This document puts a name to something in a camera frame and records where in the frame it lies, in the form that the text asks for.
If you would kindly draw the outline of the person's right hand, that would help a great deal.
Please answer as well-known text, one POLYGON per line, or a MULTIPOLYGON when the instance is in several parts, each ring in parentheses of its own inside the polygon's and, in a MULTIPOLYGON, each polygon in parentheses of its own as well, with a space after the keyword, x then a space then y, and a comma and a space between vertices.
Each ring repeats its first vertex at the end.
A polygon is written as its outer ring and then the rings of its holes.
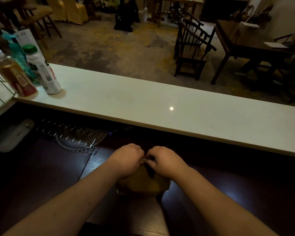
POLYGON ((176 181, 189 171, 189 166, 173 150, 162 146, 162 170, 155 171, 176 181))

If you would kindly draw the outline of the person's left hand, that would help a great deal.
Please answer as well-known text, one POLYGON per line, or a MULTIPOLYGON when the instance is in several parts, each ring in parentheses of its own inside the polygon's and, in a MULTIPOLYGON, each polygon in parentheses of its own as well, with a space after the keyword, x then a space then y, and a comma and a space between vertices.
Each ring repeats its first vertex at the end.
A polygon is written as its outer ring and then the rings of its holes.
POLYGON ((130 165, 130 144, 117 149, 104 165, 117 180, 134 174, 138 169, 130 165))

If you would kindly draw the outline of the brown paper bag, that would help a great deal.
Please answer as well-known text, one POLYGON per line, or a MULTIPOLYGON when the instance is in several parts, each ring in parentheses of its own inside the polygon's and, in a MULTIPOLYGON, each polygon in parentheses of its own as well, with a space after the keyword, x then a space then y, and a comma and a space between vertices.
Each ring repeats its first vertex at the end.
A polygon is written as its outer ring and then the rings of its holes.
POLYGON ((162 196, 169 190, 171 180, 153 170, 147 163, 141 164, 129 177, 117 181, 117 193, 130 197, 162 196))

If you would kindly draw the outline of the person's left forearm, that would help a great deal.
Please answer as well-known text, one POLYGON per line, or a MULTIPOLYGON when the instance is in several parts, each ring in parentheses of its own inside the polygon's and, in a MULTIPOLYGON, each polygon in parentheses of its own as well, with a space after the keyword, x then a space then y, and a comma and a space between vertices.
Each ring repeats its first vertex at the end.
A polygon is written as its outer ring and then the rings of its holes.
POLYGON ((105 162, 30 213, 2 236, 77 236, 117 179, 118 170, 105 162))

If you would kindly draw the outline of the white bottle green cap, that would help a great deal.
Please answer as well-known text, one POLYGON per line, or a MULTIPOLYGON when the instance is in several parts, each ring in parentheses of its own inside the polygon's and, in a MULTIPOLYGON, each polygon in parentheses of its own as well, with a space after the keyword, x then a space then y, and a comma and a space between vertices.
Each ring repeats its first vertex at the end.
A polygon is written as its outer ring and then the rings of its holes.
POLYGON ((31 70, 38 78, 45 92, 49 95, 58 94, 62 87, 41 52, 33 44, 25 44, 22 49, 27 56, 31 70))

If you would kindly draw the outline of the grey metal plate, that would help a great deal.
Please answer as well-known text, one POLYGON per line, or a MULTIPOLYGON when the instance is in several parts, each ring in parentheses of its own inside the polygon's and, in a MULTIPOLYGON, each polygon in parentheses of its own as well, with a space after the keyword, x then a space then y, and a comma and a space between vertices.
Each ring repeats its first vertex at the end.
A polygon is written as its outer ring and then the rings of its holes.
POLYGON ((34 121, 30 119, 0 122, 0 152, 7 153, 13 150, 34 126, 34 121))

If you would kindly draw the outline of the black bag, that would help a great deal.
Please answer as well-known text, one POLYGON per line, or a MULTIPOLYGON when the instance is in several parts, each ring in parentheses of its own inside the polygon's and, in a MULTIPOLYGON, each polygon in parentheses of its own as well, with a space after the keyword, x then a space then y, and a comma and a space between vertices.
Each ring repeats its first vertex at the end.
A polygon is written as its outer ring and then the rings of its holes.
POLYGON ((135 0, 120 0, 120 5, 115 14, 115 30, 133 32, 132 24, 134 22, 140 23, 139 9, 135 0))

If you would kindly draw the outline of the dark wooden table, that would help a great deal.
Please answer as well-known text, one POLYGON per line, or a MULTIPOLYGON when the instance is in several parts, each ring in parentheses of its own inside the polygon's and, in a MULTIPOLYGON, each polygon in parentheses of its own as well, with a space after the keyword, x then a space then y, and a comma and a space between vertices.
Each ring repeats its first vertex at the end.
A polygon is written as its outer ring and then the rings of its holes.
POLYGON ((242 23, 217 20, 213 32, 217 35, 223 47, 225 57, 211 80, 212 85, 216 83, 230 57, 270 63, 271 66, 265 73, 265 76, 258 80, 258 84, 261 86, 266 81, 271 81, 271 75, 279 67, 282 67, 284 60, 291 58, 295 54, 295 48, 268 46, 266 42, 281 44, 277 42, 280 38, 271 39, 265 30, 260 28, 252 29, 242 23))

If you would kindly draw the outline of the amber tea bottle red label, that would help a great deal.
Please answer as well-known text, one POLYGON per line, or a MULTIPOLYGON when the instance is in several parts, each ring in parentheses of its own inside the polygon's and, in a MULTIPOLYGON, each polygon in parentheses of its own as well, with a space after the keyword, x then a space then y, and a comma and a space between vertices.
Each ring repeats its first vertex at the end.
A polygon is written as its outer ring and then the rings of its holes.
POLYGON ((38 91, 19 64, 0 50, 0 74, 12 89, 22 97, 35 95, 38 91))

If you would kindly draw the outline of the light wooden table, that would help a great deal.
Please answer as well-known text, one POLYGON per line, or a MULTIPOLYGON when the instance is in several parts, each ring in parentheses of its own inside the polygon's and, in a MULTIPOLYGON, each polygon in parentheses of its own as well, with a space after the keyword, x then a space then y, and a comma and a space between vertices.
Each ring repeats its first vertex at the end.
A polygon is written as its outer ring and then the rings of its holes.
POLYGON ((152 4, 152 13, 151 17, 148 17, 146 20, 148 22, 156 23, 157 27, 160 27, 161 21, 164 21, 165 15, 172 16, 173 19, 178 18, 178 10, 184 10, 188 15, 189 19, 196 19, 194 16, 197 6, 203 6, 205 0, 151 0, 152 4), (169 10, 163 10, 163 3, 170 2, 169 10))

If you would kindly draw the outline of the teal spray bottle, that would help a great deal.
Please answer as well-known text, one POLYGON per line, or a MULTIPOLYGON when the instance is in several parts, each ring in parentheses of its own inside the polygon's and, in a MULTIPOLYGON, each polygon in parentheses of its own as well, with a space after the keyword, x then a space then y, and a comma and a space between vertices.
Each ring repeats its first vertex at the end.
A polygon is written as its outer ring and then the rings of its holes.
POLYGON ((35 87, 41 86, 38 78, 32 72, 29 67, 26 54, 18 43, 16 43, 16 37, 8 32, 2 31, 2 38, 8 41, 8 46, 12 52, 11 59, 15 60, 19 66, 23 69, 24 73, 27 75, 28 79, 32 82, 35 87))

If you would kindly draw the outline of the yellow covered chair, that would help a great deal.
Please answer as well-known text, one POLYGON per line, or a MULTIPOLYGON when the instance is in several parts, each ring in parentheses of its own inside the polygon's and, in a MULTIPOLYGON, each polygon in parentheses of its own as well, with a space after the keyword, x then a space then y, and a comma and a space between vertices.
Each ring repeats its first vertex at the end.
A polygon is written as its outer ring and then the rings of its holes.
POLYGON ((62 0, 46 0, 53 11, 53 18, 56 21, 66 22, 67 12, 62 0))
POLYGON ((62 0, 67 13, 69 23, 84 25, 89 22, 86 7, 75 0, 62 0))

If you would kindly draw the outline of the white paper sheet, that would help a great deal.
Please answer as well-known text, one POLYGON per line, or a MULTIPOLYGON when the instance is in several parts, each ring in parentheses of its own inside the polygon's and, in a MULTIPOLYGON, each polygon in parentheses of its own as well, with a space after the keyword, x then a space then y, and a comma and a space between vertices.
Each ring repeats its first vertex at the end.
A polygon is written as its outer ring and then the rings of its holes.
POLYGON ((240 22, 243 26, 246 26, 248 28, 258 29, 260 28, 259 25, 253 24, 253 23, 246 23, 246 22, 240 22))
POLYGON ((282 43, 278 42, 264 42, 267 46, 271 48, 288 48, 287 46, 283 45, 282 43))

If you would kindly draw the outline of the dark wooden cabinet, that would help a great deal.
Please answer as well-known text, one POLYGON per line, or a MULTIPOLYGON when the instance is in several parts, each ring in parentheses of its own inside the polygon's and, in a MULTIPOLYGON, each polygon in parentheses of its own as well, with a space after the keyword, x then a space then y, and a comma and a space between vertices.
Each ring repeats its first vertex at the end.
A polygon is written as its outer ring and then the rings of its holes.
POLYGON ((216 23, 217 20, 230 20, 238 10, 244 10, 249 0, 204 0, 199 16, 200 21, 216 23))

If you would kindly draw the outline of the brown wooden stool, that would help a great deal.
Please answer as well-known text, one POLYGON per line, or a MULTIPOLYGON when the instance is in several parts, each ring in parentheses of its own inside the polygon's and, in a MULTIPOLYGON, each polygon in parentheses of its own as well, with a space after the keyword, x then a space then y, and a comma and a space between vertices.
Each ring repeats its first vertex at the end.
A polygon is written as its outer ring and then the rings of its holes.
POLYGON ((41 41, 45 49, 48 50, 49 47, 42 35, 43 31, 47 33, 48 37, 51 37, 50 29, 54 29, 57 35, 62 38, 61 33, 51 19, 51 14, 53 13, 52 11, 39 11, 36 7, 25 4, 18 9, 18 13, 22 19, 20 24, 34 31, 33 35, 41 41))

